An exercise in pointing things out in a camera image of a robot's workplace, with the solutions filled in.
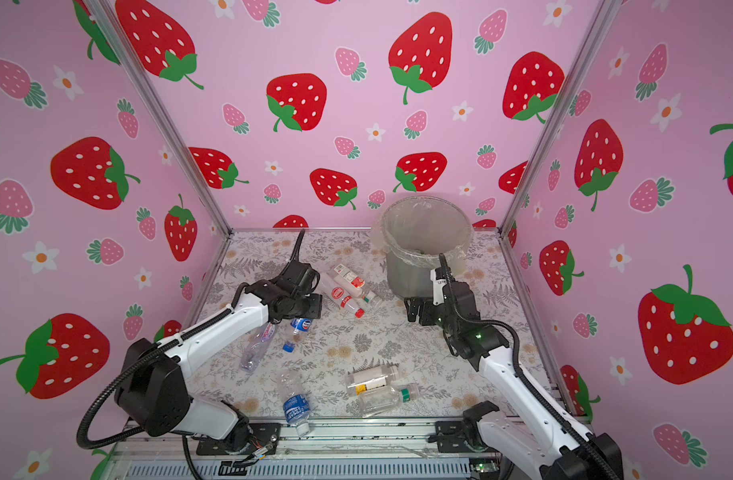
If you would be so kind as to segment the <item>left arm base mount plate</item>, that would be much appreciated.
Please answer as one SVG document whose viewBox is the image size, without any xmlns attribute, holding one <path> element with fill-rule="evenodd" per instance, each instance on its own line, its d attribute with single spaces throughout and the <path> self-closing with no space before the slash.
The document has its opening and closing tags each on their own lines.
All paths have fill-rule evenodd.
<svg viewBox="0 0 733 480">
<path fill-rule="evenodd" d="M 246 425 L 240 424 L 224 440 L 204 437 L 198 441 L 196 456 L 202 458 L 227 455 L 240 459 L 274 455 L 280 440 L 280 430 L 282 424 L 278 422 L 252 421 Z"/>
</svg>

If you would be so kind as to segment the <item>grey mesh waste bin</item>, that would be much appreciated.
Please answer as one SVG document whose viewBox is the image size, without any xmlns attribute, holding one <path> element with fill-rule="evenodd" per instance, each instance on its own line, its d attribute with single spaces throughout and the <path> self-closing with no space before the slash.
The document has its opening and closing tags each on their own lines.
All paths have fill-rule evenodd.
<svg viewBox="0 0 733 480">
<path fill-rule="evenodd" d="M 382 214 L 379 232 L 386 248 L 386 275 L 400 298 L 432 296 L 430 272 L 443 255 L 454 275 L 464 272 L 473 228 L 453 203 L 433 196 L 396 201 Z"/>
</svg>

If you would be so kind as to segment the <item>Pepsi water bottle blue label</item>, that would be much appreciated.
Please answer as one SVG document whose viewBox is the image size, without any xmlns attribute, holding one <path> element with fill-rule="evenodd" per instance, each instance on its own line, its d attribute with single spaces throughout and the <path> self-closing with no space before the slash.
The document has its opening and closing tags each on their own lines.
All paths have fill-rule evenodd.
<svg viewBox="0 0 733 480">
<path fill-rule="evenodd" d="M 290 324 L 284 328 L 284 345 L 282 350 L 284 352 L 292 353 L 296 346 L 302 343 L 302 340 L 306 338 L 306 334 L 312 327 L 312 320 L 308 318 L 296 318 L 290 321 Z"/>
</svg>

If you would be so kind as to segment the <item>bottle with red white label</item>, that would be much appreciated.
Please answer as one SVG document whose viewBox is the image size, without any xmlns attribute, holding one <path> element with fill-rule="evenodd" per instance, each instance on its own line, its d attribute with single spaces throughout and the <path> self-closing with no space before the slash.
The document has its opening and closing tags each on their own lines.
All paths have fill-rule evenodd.
<svg viewBox="0 0 733 480">
<path fill-rule="evenodd" d="M 352 271 L 344 264 L 338 264 L 330 270 L 334 281 L 342 286 L 353 298 L 356 298 L 367 305 L 376 304 L 377 296 L 368 286 L 366 280 Z"/>
</svg>

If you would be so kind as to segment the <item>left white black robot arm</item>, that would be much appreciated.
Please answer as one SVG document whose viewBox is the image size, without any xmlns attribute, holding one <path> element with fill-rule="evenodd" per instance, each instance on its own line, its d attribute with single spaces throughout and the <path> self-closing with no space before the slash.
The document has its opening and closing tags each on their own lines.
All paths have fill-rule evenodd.
<svg viewBox="0 0 733 480">
<path fill-rule="evenodd" d="M 292 319 L 318 319 L 322 296 L 314 289 L 320 274 L 308 263 L 292 260 L 270 280 L 242 283 L 228 306 L 208 319 L 160 341 L 138 340 L 128 348 L 122 372 L 110 381 L 78 426 L 76 443 L 92 450 L 140 433 L 174 433 L 214 440 L 226 452 L 240 452 L 252 441 L 248 418 L 226 402 L 198 398 L 188 378 L 242 336 Z M 112 399 L 136 427 L 100 440 L 90 426 L 100 407 Z"/>
</svg>

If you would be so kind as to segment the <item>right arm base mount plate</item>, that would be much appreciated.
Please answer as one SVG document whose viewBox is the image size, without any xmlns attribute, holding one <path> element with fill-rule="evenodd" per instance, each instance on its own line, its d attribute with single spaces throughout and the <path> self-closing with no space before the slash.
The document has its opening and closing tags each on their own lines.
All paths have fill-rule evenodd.
<svg viewBox="0 0 733 480">
<path fill-rule="evenodd" d="M 474 427 L 464 420 L 438 421 L 427 442 L 435 444 L 441 453 L 492 453 L 493 449 L 484 445 Z"/>
</svg>

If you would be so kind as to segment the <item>clear bottle beige label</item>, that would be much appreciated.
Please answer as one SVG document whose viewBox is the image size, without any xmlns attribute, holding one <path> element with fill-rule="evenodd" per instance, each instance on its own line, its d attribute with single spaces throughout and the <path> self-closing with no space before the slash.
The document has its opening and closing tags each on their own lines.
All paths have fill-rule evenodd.
<svg viewBox="0 0 733 480">
<path fill-rule="evenodd" d="M 349 396 L 358 396 L 371 390 L 386 387 L 398 378 L 396 365 L 380 365 L 352 372 L 346 377 L 346 391 Z"/>
</svg>

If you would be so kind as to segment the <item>aluminium front rail frame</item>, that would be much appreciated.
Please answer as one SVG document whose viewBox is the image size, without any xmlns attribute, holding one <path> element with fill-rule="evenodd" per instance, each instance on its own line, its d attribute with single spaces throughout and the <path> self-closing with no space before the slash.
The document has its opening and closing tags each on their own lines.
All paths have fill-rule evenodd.
<svg viewBox="0 0 733 480">
<path fill-rule="evenodd" d="M 498 452 L 441 453 L 427 442 L 438 421 L 458 418 L 320 417 L 298 437 L 282 424 L 274 455 L 236 459 L 196 456 L 198 441 L 166 434 L 132 437 L 114 447 L 102 479 L 518 479 Z"/>
</svg>

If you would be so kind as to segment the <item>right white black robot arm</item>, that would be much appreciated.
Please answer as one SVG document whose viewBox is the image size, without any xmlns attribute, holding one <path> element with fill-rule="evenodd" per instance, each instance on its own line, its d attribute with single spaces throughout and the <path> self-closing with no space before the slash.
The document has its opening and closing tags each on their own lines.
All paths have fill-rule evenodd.
<svg viewBox="0 0 733 480">
<path fill-rule="evenodd" d="M 498 451 L 530 479 L 622 478 L 617 444 L 578 422 L 520 364 L 517 332 L 482 320 L 466 283 L 432 271 L 431 285 L 431 296 L 405 300 L 408 320 L 440 327 L 450 353 L 492 383 L 523 424 L 483 402 L 466 413 L 469 442 Z"/>
</svg>

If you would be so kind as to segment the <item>Pocari bottle blue label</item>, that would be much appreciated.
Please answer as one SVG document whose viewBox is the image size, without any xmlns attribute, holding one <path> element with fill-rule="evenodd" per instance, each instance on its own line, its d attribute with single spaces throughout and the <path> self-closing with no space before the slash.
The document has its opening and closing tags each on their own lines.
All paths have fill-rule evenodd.
<svg viewBox="0 0 733 480">
<path fill-rule="evenodd" d="M 296 430 L 298 437 L 310 434 L 310 415 L 312 408 L 308 396 L 302 388 L 300 374 L 292 370 L 282 370 L 278 377 L 278 394 L 282 400 L 282 410 L 288 426 Z"/>
</svg>

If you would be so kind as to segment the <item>white bottle with red cap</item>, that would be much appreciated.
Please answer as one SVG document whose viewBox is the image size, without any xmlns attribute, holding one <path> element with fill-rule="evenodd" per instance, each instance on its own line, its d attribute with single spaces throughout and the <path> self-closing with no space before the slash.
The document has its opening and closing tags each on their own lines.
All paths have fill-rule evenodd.
<svg viewBox="0 0 733 480">
<path fill-rule="evenodd" d="M 325 298 L 332 300 L 339 308 L 352 314 L 355 318 L 360 319 L 364 316 L 364 310 L 352 297 L 352 294 L 348 293 L 340 284 L 337 284 L 328 274 L 320 276 L 318 290 Z"/>
</svg>

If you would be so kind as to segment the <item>clear bottle purple red label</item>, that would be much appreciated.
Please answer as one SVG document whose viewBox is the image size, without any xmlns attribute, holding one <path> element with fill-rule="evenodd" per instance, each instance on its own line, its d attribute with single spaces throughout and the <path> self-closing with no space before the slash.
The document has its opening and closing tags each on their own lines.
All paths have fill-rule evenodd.
<svg viewBox="0 0 733 480">
<path fill-rule="evenodd" d="M 272 323 L 258 327 L 252 332 L 250 342 L 248 342 L 248 346 L 246 346 L 244 354 L 242 354 L 242 359 L 240 359 L 240 368 L 242 370 L 252 373 L 258 369 L 262 358 L 264 358 L 264 355 L 268 352 L 268 348 L 270 348 L 270 343 L 272 343 L 274 335 L 276 335 L 276 326 Z"/>
</svg>

